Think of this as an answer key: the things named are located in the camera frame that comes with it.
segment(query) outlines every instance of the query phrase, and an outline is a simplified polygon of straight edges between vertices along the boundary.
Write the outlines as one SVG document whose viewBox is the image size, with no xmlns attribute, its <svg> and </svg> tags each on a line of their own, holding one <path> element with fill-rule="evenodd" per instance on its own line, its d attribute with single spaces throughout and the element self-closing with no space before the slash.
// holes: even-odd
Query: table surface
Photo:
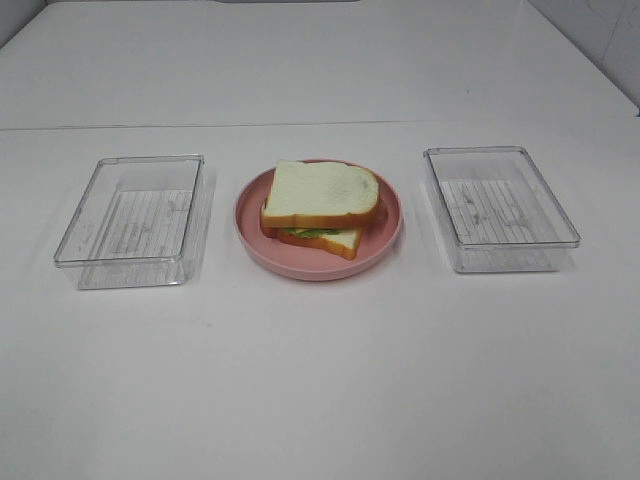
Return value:
<svg viewBox="0 0 640 480">
<path fill-rule="evenodd" d="M 638 122 L 0 132 L 3 479 L 630 479 L 640 469 Z M 459 275 L 426 147 L 528 149 L 583 242 L 558 273 Z M 199 152 L 204 264 L 180 287 L 74 290 L 52 255 L 97 160 Z M 254 263 L 233 203 L 279 158 L 366 165 L 393 251 L 305 283 Z"/>
<path fill-rule="evenodd" d="M 2 129 L 638 113 L 524 0 L 61 2 L 0 85 Z"/>
</svg>

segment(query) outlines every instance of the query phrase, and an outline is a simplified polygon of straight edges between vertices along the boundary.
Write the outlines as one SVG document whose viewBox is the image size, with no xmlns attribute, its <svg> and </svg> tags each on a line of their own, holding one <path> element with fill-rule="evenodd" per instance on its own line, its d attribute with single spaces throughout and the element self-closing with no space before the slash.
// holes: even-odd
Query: pink plate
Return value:
<svg viewBox="0 0 640 480">
<path fill-rule="evenodd" d="M 260 209 L 271 190 L 274 172 L 275 169 L 268 170 L 250 182 L 238 197 L 235 208 L 240 240 L 249 255 L 263 267 L 298 280 L 336 280 L 371 267 L 391 249 L 402 225 L 402 208 L 398 194 L 379 175 L 376 178 L 380 185 L 382 208 L 375 224 L 362 233 L 355 259 L 346 260 L 324 250 L 288 245 L 266 237 L 260 230 Z"/>
</svg>

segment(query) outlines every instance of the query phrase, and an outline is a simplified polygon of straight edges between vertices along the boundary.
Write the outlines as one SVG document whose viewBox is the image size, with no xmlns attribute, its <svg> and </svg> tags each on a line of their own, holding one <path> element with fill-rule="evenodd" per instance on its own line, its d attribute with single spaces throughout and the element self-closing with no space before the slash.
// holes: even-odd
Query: bread slice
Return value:
<svg viewBox="0 0 640 480">
<path fill-rule="evenodd" d="M 378 181 L 365 168 L 281 160 L 262 222 L 271 228 L 351 229 L 371 223 L 378 202 Z"/>
<path fill-rule="evenodd" d="M 333 231 L 326 230 L 328 229 L 266 228 L 264 231 L 265 234 L 269 232 L 267 236 L 277 238 L 282 243 L 297 245 L 298 247 L 318 248 L 320 250 L 333 253 L 334 255 L 339 255 L 347 260 L 353 260 L 356 258 L 358 246 L 360 245 L 362 228 Z M 313 236 L 299 236 L 306 233 L 311 233 Z"/>
</svg>

